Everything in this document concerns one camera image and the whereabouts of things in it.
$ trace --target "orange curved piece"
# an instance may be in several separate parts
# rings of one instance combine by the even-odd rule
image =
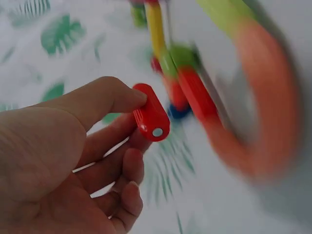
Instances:
[[[253,92],[258,136],[246,145],[211,115],[202,124],[222,161],[244,176],[266,179],[283,172],[295,156],[299,100],[291,65],[278,42],[256,21],[240,23],[233,35]]]
[[[168,79],[165,76],[162,77],[162,82],[166,88],[171,104],[178,111],[184,111],[188,108],[189,103],[180,87],[179,82],[175,79]]]

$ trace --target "toy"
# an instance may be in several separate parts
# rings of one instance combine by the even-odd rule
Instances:
[[[153,53],[155,58],[159,59],[162,49],[166,46],[160,4],[157,0],[145,0],[145,8]]]
[[[133,24],[136,27],[147,27],[147,20],[146,20],[146,14],[145,14],[145,6],[143,3],[134,3],[132,2],[131,7],[131,15]]]
[[[147,95],[146,104],[134,111],[142,135],[153,142],[164,140],[170,131],[170,121],[155,92],[151,86],[142,83],[136,84],[133,88]]]
[[[292,66],[243,1],[197,1],[236,46],[259,119],[258,136],[250,145],[238,141],[217,118],[202,121],[208,138],[223,162],[247,178],[276,176],[293,160],[300,130]]]
[[[176,44],[166,48],[161,9],[155,1],[147,4],[155,54],[151,64],[163,76],[171,102],[169,116],[181,119],[190,106],[215,152],[228,167],[247,178],[266,179],[286,169],[297,146],[299,104],[292,66],[278,42],[255,20],[242,0],[197,0],[233,41],[251,86],[259,135],[248,145],[222,123],[219,109],[200,79],[195,53]]]

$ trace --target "hand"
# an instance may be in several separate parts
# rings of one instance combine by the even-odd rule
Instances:
[[[0,233],[128,233],[142,210],[138,184],[150,145],[131,112],[145,102],[145,94],[105,77],[0,113]],[[86,136],[110,112],[129,114]],[[105,195],[90,197],[112,183]]]

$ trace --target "white dot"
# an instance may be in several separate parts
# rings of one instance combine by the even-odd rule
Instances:
[[[163,133],[163,131],[162,131],[161,128],[156,128],[156,129],[154,129],[154,131],[153,131],[153,136],[155,136],[155,137],[160,137],[160,136],[162,135],[162,133]]]

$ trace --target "blue piece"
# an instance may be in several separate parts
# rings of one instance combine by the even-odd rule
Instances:
[[[183,119],[190,112],[192,112],[192,109],[190,106],[188,106],[184,111],[178,111],[171,103],[167,110],[167,114],[170,120]]]

